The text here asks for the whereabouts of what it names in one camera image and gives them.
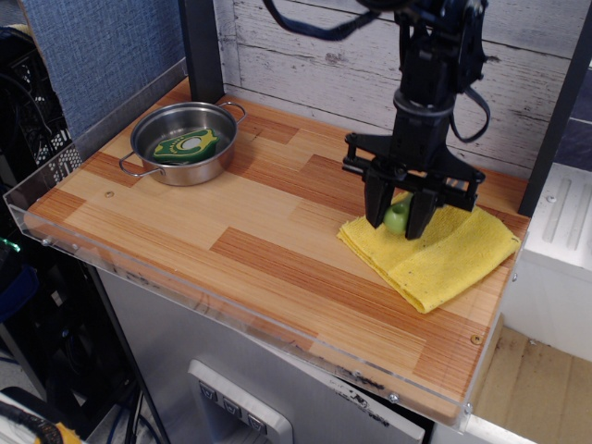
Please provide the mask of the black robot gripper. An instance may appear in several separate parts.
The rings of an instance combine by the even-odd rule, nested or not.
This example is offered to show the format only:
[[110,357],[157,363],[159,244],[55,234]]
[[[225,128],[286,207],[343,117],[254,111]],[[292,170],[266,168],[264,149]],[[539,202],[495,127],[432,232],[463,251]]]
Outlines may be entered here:
[[405,238],[423,235],[437,206],[445,204],[471,211],[485,175],[455,157],[447,137],[455,101],[423,106],[396,99],[396,117],[390,135],[350,133],[343,168],[364,181],[366,220],[378,228],[396,188],[415,192],[410,201]]

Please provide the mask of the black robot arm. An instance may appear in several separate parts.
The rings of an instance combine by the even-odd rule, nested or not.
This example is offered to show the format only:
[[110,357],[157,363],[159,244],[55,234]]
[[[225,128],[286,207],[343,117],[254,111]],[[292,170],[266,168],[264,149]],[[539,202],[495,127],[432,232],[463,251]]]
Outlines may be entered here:
[[487,61],[482,46],[485,1],[370,2],[373,11],[391,9],[400,27],[401,84],[391,135],[351,133],[344,169],[364,182],[365,217],[379,227],[394,191],[411,197],[405,236],[423,235],[436,210],[475,207],[485,175],[455,157],[447,146],[457,130],[454,106],[466,94],[483,110],[473,90]]

